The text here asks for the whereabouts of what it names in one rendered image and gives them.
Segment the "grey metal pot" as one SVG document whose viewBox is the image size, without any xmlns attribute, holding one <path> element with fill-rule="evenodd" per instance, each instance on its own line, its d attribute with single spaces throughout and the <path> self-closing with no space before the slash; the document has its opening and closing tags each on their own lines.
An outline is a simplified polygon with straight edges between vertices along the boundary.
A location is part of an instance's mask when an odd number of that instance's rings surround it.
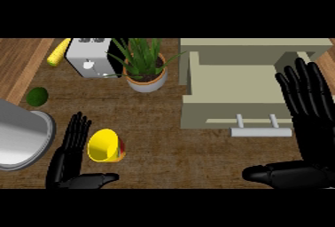
<svg viewBox="0 0 335 227">
<path fill-rule="evenodd" d="M 54 117 L 29 111 L 0 98 L 0 170 L 32 166 L 48 152 L 55 139 Z"/>
</svg>

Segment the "potted green plant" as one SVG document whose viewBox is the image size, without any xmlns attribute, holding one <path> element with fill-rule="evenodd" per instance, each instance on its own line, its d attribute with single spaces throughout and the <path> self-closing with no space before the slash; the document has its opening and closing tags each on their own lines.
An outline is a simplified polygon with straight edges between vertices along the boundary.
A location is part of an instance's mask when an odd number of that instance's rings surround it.
<svg viewBox="0 0 335 227">
<path fill-rule="evenodd" d="M 125 76 L 132 88 L 142 93 L 157 91 L 169 78 L 169 63 L 182 53 L 166 59 L 162 49 L 162 38 L 154 38 L 148 42 L 145 38 L 125 39 L 113 38 L 113 43 L 119 47 L 125 59 L 114 54 L 108 55 L 122 63 L 123 70 L 114 76 Z"/>
</svg>

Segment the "beige cabinet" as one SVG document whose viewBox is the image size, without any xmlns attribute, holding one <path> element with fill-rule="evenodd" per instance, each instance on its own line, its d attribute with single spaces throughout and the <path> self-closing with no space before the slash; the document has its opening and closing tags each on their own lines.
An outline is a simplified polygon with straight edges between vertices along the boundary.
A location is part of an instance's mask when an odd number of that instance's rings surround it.
<svg viewBox="0 0 335 227">
<path fill-rule="evenodd" d="M 188 84 L 194 51 L 203 65 L 274 65 L 287 52 L 306 52 L 315 61 L 331 47 L 328 38 L 181 38 L 179 84 Z"/>
</svg>

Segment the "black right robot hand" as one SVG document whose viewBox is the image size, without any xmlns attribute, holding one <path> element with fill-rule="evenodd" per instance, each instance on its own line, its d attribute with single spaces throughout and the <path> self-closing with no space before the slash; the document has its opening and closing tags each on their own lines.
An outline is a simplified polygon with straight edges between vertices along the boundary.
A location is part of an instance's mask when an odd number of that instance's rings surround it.
<svg viewBox="0 0 335 227">
<path fill-rule="evenodd" d="M 303 160 L 271 163 L 244 169 L 247 181 L 274 189 L 335 188 L 335 102 L 315 62 L 296 59 L 275 75 L 283 87 L 296 128 Z"/>
</svg>

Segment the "green avocado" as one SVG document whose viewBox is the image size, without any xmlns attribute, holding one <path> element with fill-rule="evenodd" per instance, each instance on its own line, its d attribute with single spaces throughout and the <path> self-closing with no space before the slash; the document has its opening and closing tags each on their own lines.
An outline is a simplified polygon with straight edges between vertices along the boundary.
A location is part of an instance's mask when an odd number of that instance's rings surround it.
<svg viewBox="0 0 335 227">
<path fill-rule="evenodd" d="M 27 103 L 32 106 L 43 106 L 49 99 L 49 92 L 43 87 L 36 87 L 27 95 Z"/>
</svg>

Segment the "yellow corn cob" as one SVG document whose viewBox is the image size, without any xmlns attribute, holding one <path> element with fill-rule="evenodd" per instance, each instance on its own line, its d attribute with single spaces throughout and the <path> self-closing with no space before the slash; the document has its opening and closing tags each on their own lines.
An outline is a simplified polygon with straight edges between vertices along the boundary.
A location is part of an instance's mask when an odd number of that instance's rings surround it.
<svg viewBox="0 0 335 227">
<path fill-rule="evenodd" d="M 70 42 L 71 42 L 71 39 L 70 38 L 66 38 L 63 40 L 63 42 L 60 43 L 60 45 L 57 46 L 57 48 L 54 49 L 52 51 L 52 54 L 48 58 L 48 63 L 57 67 L 64 59 L 64 54 L 66 54 L 66 50 L 67 50 L 67 47 L 70 45 Z"/>
</svg>

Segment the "beige open drawer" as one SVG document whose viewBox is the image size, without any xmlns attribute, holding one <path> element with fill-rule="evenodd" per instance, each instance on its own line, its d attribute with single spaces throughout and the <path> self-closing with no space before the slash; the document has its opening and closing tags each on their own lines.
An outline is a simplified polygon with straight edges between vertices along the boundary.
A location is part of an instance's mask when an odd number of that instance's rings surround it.
<svg viewBox="0 0 335 227">
<path fill-rule="evenodd" d="M 181 127 L 185 129 L 237 128 L 237 115 L 247 128 L 271 128 L 271 115 L 280 127 L 293 129 L 272 65 L 203 65 L 191 53 L 188 94 L 182 98 Z"/>
</svg>

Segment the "white toaster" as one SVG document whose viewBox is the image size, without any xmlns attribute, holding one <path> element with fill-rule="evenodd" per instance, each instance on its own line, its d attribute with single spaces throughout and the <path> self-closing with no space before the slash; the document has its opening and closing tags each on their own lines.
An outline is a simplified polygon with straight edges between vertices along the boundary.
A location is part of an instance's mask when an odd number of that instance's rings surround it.
<svg viewBox="0 0 335 227">
<path fill-rule="evenodd" d="M 122 73 L 111 61 L 110 38 L 73 38 L 64 57 L 85 78 L 119 78 Z"/>
</svg>

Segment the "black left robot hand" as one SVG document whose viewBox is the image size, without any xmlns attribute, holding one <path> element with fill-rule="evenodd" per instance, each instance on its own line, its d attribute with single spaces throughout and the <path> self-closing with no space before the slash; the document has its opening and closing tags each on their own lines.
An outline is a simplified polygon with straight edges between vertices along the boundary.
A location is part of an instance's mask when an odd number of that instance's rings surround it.
<svg viewBox="0 0 335 227">
<path fill-rule="evenodd" d="M 117 173 L 82 174 L 83 151 L 92 120 L 82 112 L 73 115 L 64 134 L 64 142 L 57 149 L 46 175 L 48 189 L 100 189 L 119 181 Z"/>
</svg>

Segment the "yellow cup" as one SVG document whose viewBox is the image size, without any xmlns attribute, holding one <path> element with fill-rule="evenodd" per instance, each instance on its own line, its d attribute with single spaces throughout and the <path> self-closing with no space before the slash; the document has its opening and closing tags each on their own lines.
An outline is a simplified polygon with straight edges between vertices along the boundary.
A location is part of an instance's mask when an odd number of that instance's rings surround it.
<svg viewBox="0 0 335 227">
<path fill-rule="evenodd" d="M 125 156 L 125 142 L 114 130 L 100 130 L 88 142 L 88 156 L 95 162 L 119 162 Z"/>
</svg>

